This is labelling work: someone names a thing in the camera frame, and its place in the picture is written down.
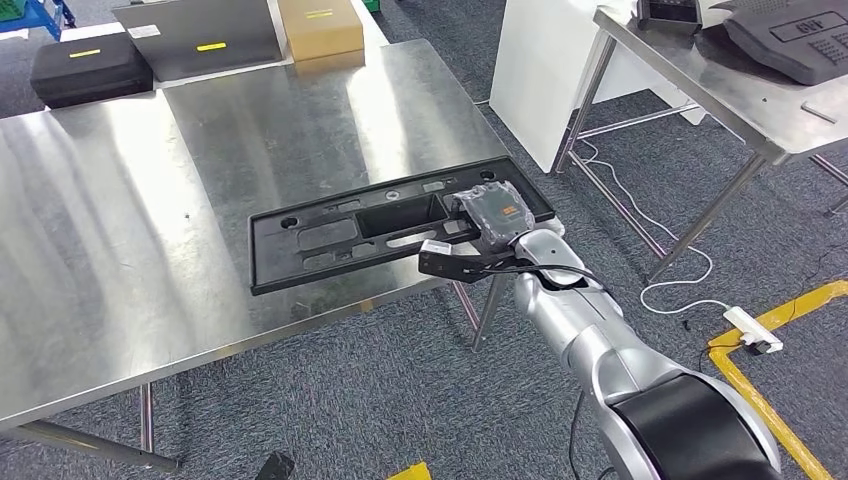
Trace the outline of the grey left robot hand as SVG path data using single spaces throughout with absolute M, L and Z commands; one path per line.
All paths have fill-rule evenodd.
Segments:
M 295 462 L 279 451 L 273 451 L 257 473 L 255 480 L 290 480 Z

